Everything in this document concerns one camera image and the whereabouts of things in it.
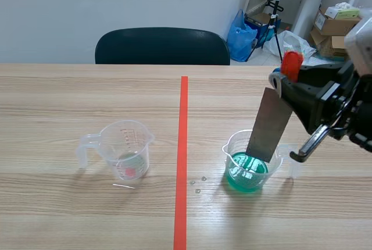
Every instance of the chair backrest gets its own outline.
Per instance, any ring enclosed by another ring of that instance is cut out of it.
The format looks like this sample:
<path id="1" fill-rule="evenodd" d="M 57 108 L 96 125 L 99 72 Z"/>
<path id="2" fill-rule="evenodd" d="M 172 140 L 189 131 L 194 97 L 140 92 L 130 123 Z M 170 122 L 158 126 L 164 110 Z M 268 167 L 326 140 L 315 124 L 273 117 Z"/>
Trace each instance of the chair backrest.
<path id="1" fill-rule="evenodd" d="M 149 27 L 111 31 L 97 43 L 96 64 L 230 65 L 217 34 L 186 28 Z"/>

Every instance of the red tape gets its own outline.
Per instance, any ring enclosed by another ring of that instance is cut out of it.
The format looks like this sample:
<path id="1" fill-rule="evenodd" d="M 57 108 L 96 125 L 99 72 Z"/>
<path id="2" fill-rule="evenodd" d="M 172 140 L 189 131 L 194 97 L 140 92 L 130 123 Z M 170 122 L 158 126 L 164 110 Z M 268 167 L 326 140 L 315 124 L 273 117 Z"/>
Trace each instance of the red tape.
<path id="1" fill-rule="evenodd" d="M 187 250 L 187 112 L 188 77 L 181 77 L 173 250 Z"/>

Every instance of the metal stand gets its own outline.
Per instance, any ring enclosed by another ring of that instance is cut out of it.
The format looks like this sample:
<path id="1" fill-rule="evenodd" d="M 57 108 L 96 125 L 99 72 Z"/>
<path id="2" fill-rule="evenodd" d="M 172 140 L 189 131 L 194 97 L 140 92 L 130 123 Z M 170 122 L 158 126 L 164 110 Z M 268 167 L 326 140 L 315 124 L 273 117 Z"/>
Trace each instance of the metal stand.
<path id="1" fill-rule="evenodd" d="M 283 62 L 283 57 L 281 55 L 280 46 L 279 46 L 279 40 L 278 40 L 278 30 L 277 30 L 277 24 L 278 24 L 278 14 L 277 14 L 277 12 L 278 12 L 278 7 L 280 7 L 279 6 L 279 1 L 280 0 L 275 0 L 275 4 L 274 4 L 274 7 L 273 7 L 274 10 L 273 10 L 273 14 L 271 15 L 271 18 L 270 18 L 269 26 L 267 26 L 266 31 L 264 32 L 264 34 L 261 36 L 260 40 L 257 43 L 259 44 L 261 42 L 262 38 L 264 37 L 264 41 L 263 41 L 262 46 L 261 46 L 261 49 L 263 49 L 263 45 L 266 42 L 267 35 L 269 34 L 269 30 L 270 29 L 274 29 L 274 35 L 275 35 L 275 39 L 276 39 L 277 45 L 278 45 L 278 50 L 279 50 L 279 55 L 280 55 L 280 61 Z M 251 54 L 249 54 L 249 56 L 248 56 L 248 58 L 247 58 L 246 61 L 248 61 L 248 59 L 251 57 L 251 55 L 255 51 L 256 47 L 257 46 L 255 45 L 255 47 L 251 51 Z"/>

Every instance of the table surface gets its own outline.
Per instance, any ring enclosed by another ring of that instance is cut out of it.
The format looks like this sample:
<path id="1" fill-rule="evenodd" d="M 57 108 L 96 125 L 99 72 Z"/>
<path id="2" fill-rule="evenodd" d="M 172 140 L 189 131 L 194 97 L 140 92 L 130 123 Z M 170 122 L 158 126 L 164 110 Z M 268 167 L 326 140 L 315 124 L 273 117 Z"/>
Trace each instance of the table surface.
<path id="1" fill-rule="evenodd" d="M 188 76 L 189 250 L 371 249 L 372 156 L 347 138 L 326 138 L 294 181 L 284 164 L 261 192 L 226 184 L 221 147 L 252 128 L 272 69 L 0 65 L 0 248 L 173 249 L 180 79 Z M 74 154 L 80 136 L 123 119 L 156 137 L 136 189 L 113 186 L 120 182 L 94 151 L 85 170 Z M 292 116 L 281 143 L 307 137 Z"/>

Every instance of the red cap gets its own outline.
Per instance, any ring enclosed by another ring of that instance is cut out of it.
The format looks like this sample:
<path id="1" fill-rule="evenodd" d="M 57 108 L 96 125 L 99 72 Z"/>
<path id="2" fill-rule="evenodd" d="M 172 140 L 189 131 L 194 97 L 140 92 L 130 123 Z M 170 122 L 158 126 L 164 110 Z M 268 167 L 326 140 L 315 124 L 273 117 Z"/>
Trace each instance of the red cap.
<path id="1" fill-rule="evenodd" d="M 289 80 L 297 82 L 298 73 L 303 62 L 303 56 L 297 51 L 287 51 L 284 54 L 283 63 L 280 72 L 288 77 Z"/>

